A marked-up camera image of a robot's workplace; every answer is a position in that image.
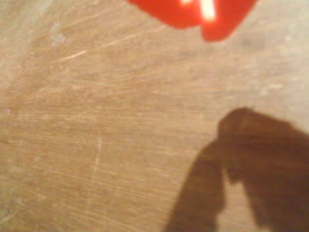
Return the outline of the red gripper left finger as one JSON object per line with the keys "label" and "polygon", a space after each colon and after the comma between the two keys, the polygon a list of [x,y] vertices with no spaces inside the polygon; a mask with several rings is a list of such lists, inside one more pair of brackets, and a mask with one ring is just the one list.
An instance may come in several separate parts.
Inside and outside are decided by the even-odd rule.
{"label": "red gripper left finger", "polygon": [[178,29],[200,24],[200,5],[197,0],[130,0],[140,10]]}

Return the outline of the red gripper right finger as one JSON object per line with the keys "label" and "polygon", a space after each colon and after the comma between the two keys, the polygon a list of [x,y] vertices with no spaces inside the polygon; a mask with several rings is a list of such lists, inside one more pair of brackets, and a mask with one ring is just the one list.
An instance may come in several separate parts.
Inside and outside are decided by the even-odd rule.
{"label": "red gripper right finger", "polygon": [[254,0],[201,0],[201,32],[209,42],[228,37],[254,7]]}

